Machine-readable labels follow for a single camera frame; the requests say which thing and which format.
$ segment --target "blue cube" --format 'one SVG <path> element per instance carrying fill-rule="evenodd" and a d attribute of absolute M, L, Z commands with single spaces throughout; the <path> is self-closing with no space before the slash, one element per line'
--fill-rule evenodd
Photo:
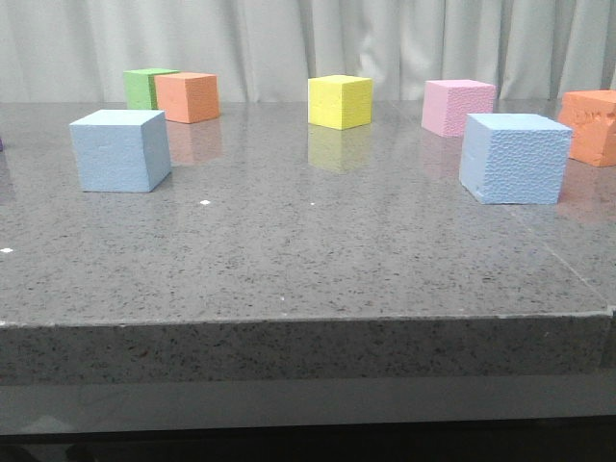
<path fill-rule="evenodd" d="M 171 172 L 164 111 L 101 110 L 70 134 L 83 191 L 149 193 Z"/>
<path fill-rule="evenodd" d="M 460 182 L 482 204 L 555 204 L 571 136 L 537 114 L 470 114 Z"/>

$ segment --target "orange foam cube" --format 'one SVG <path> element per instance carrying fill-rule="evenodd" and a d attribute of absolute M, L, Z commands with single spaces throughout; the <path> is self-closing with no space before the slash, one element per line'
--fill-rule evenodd
<path fill-rule="evenodd" d="M 195 123 L 220 116 L 216 75 L 178 72 L 157 75 L 154 82 L 158 108 L 167 120 Z"/>
<path fill-rule="evenodd" d="M 558 121 L 574 130 L 569 157 L 595 167 L 616 166 L 616 90 L 565 93 Z"/>

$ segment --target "green foam cube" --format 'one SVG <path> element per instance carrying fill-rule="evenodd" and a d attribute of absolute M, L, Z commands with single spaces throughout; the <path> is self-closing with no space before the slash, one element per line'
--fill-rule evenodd
<path fill-rule="evenodd" d="M 158 109 L 154 76 L 175 74 L 173 69 L 137 69 L 124 71 L 127 109 Z"/>

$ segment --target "pink foam cube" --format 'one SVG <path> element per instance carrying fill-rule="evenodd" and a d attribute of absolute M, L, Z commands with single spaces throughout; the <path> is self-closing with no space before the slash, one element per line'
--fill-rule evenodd
<path fill-rule="evenodd" d="M 497 88 L 475 80 L 428 80 L 422 127 L 441 137 L 464 135 L 467 114 L 492 113 Z"/>

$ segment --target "white curtain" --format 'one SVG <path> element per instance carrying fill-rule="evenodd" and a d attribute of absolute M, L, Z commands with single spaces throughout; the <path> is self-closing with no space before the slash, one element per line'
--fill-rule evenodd
<path fill-rule="evenodd" d="M 616 86 L 616 0 L 0 0 L 0 102 L 123 101 L 122 71 L 216 73 L 223 101 L 303 101 L 306 79 L 428 79 L 500 98 Z"/>

